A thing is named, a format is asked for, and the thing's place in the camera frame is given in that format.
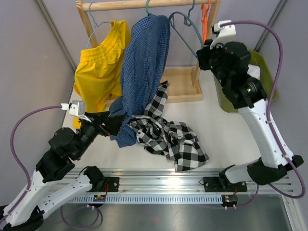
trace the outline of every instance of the black and white checkered shirt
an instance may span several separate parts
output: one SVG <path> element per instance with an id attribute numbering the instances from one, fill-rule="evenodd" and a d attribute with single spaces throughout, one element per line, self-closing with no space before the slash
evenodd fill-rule
<path id="1" fill-rule="evenodd" d="M 176 171 L 200 167 L 208 160 L 208 155 L 202 151 L 196 134 L 185 123 L 167 122 L 161 117 L 168 98 L 168 86 L 168 81 L 161 83 L 143 115 L 133 115 L 128 126 L 147 151 L 175 161 Z"/>

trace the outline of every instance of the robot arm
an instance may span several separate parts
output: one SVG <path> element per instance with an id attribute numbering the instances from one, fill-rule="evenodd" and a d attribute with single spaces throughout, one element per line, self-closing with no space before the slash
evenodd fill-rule
<path id="1" fill-rule="evenodd" d="M 60 128 L 49 140 L 51 148 L 37 163 L 29 190 L 24 187 L 3 213 L 0 212 L 0 218 L 5 217 L 7 222 L 4 231 L 36 230 L 44 219 L 72 198 L 92 189 L 99 190 L 104 184 L 102 172 L 93 166 L 64 188 L 46 196 L 75 167 L 72 160 L 80 160 L 98 135 L 117 135 L 125 118 L 125 115 L 109 116 L 109 112 L 85 113 L 85 103 L 82 101 L 63 103 L 62 109 L 82 119 L 81 127 L 76 133 L 70 128 Z M 25 191 L 26 195 L 18 203 Z"/>
<path id="2" fill-rule="evenodd" d="M 234 42 L 235 26 L 223 26 L 229 23 L 221 21 L 212 27 L 217 37 L 205 41 L 205 46 L 197 51 L 201 70 L 211 70 L 222 86 L 226 98 L 248 124 L 258 148 L 261 158 L 248 164 L 230 166 L 219 174 L 222 185 L 235 184 L 241 181 L 254 181 L 259 185 L 275 182 L 291 170 L 270 130 L 272 123 L 284 145 L 287 157 L 296 167 L 303 163 L 301 156 L 293 155 L 271 117 L 266 118 L 267 96 L 261 82 L 247 74 L 251 54 L 243 43 Z"/>

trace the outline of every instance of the white table surface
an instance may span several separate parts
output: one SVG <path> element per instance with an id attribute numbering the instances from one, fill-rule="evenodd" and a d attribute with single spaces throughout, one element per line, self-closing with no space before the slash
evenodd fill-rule
<path id="1" fill-rule="evenodd" d="M 213 74 L 201 71 L 200 84 L 204 98 L 200 102 L 167 103 L 163 118 L 185 122 L 197 134 L 209 161 L 198 170 L 221 169 L 243 164 L 260 157 L 257 144 L 248 125 L 238 113 L 224 112 L 218 103 Z M 73 91 L 72 100 L 81 100 Z M 65 116 L 63 127 L 73 128 L 73 116 Z M 98 136 L 84 153 L 76 167 L 97 166 L 123 170 L 174 170 L 174 162 L 153 155 L 140 144 L 119 148 L 116 141 Z"/>

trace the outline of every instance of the blue hanger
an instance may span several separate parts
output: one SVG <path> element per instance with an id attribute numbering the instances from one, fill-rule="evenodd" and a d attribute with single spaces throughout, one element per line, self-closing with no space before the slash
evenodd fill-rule
<path id="1" fill-rule="evenodd" d="M 192 7 L 189 9 L 189 11 L 188 11 L 188 15 L 185 15 L 185 14 L 183 14 L 182 12 L 173 12 L 170 16 L 169 16 L 169 19 L 168 19 L 168 21 L 169 21 L 169 23 L 170 23 L 170 26 L 175 30 L 175 32 L 179 35 L 179 37 L 183 40 L 183 42 L 185 43 L 185 45 L 188 47 L 188 49 L 192 52 L 192 54 L 196 57 L 196 59 L 198 59 L 198 57 L 197 57 L 197 54 L 196 54 L 196 52 L 192 49 L 192 47 L 188 44 L 188 42 L 186 42 L 186 40 L 184 39 L 184 37 L 180 34 L 180 32 L 175 28 L 175 24 L 174 24 L 174 15 L 175 14 L 180 14 L 180 15 L 182 15 L 183 17 L 184 17 L 184 25 L 186 25 L 186 26 L 192 26 L 193 27 L 193 29 L 195 30 L 195 32 L 196 32 L 196 34 L 197 34 L 197 36 L 198 36 L 198 38 L 199 38 L 199 41 L 200 41 L 200 45 L 201 45 L 201 47 L 203 47 L 204 45 L 203 45 L 203 41 L 202 41 L 202 36 L 200 35 L 200 33 L 199 33 L 199 30 L 198 30 L 198 28 L 196 27 L 196 25 L 192 22 L 192 20 L 190 19 L 190 14 L 191 14 L 191 11 L 193 10 L 193 8 L 194 8 L 194 6 L 195 6 L 195 0 L 192 0 L 193 2 L 192 2 Z M 150 2 L 150 0 L 147 0 L 146 1 L 146 5 L 145 5 L 145 10 L 146 10 L 146 12 L 148 13 L 148 14 L 151 14 L 150 12 L 149 12 L 149 2 Z"/>
<path id="2" fill-rule="evenodd" d="M 89 44 L 90 44 L 90 40 L 91 40 L 92 35 L 94 35 L 94 33 L 96 32 L 96 28 L 100 27 L 100 26 L 101 26 L 102 24 L 104 24 L 104 23 L 110 23 L 110 22 L 102 22 L 102 23 L 99 24 L 99 25 L 96 23 L 95 18 L 93 17 L 93 15 L 91 14 L 91 11 L 90 11 L 91 5 L 92 5 L 93 3 L 95 3 L 95 2 L 93 1 L 93 2 L 90 3 L 88 12 L 89 12 L 89 14 L 90 14 L 90 16 L 91 16 L 91 18 L 92 18 L 92 20 L 93 20 L 93 22 L 94 22 L 94 31 L 93 31 L 93 33 L 92 33 L 92 34 L 90 35 L 90 37 L 89 37 L 88 44 L 87 44 L 87 48 L 89 47 Z"/>
<path id="3" fill-rule="evenodd" d="M 192 0 L 193 2 L 192 2 L 192 7 L 189 9 L 189 11 L 188 11 L 188 14 L 187 14 L 187 17 L 188 17 L 188 19 L 190 19 L 190 16 L 191 16 L 191 11 L 194 9 L 194 5 L 195 5 L 195 0 Z M 187 18 L 185 18 L 184 17 L 184 25 L 185 26 L 191 26 L 192 24 L 190 23 L 187 23 Z"/>

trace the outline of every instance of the blue plaid shirt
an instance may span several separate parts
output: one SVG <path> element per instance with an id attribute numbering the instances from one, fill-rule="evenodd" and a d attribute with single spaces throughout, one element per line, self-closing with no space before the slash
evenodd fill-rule
<path id="1" fill-rule="evenodd" d="M 126 114 L 117 136 L 111 136 L 119 147 L 136 143 L 136 133 L 127 126 L 132 115 L 142 115 L 155 96 L 163 75 L 169 49 L 170 25 L 164 15 L 149 15 L 131 29 L 131 42 L 125 49 L 121 70 L 122 97 L 116 99 L 109 111 Z"/>

